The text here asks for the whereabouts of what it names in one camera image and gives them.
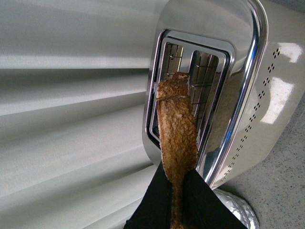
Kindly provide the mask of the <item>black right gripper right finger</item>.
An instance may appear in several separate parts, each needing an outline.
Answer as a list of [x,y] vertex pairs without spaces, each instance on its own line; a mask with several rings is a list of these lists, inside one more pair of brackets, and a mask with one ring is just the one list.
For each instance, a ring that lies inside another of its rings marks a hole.
[[185,229],[245,229],[214,194],[196,170],[183,182],[183,227]]

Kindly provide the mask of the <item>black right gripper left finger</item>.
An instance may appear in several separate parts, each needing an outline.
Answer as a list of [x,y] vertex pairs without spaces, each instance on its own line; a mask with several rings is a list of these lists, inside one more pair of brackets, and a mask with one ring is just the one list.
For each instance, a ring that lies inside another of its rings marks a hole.
[[125,229],[169,229],[171,226],[172,184],[159,164],[143,199]]

